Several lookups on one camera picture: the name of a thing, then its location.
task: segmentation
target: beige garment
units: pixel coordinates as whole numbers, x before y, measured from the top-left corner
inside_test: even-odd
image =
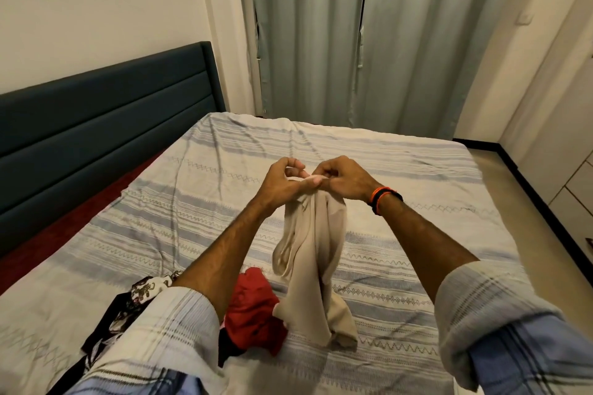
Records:
[[[319,190],[286,204],[284,235],[272,254],[274,273],[288,283],[274,317],[326,347],[358,343],[350,309],[331,289],[346,235],[346,205],[340,197]]]

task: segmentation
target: white cabinet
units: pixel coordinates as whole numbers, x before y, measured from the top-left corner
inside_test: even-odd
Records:
[[[566,187],[589,212],[593,212],[593,166],[591,164],[585,161]]]
[[[593,262],[593,216],[563,188],[550,204],[550,209],[574,241]]]
[[[585,61],[519,171],[550,204],[593,150],[593,59]]]

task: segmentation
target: striped bed sheet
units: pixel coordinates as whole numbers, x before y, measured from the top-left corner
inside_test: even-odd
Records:
[[[0,380],[45,393],[113,300],[147,275],[184,269],[255,195],[272,164],[294,156],[312,171],[348,155],[479,258],[527,278],[467,149],[440,139],[324,127],[288,119],[205,116],[57,253],[0,297]],[[232,393],[442,393],[433,305],[386,223],[347,201],[347,234],[333,288],[347,302],[356,351],[323,349],[291,331],[276,358],[251,349],[225,364]],[[256,234],[244,269],[271,270],[284,209]]]

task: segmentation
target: floor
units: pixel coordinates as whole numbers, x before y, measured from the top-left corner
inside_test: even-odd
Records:
[[[495,152],[471,150],[536,293],[593,340],[593,287]]]

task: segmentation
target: right hand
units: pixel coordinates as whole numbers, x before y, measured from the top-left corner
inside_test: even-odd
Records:
[[[323,161],[317,166],[313,175],[327,177],[322,180],[319,189],[366,203],[371,201],[373,191],[382,186],[355,160],[347,156],[338,156],[338,158]]]

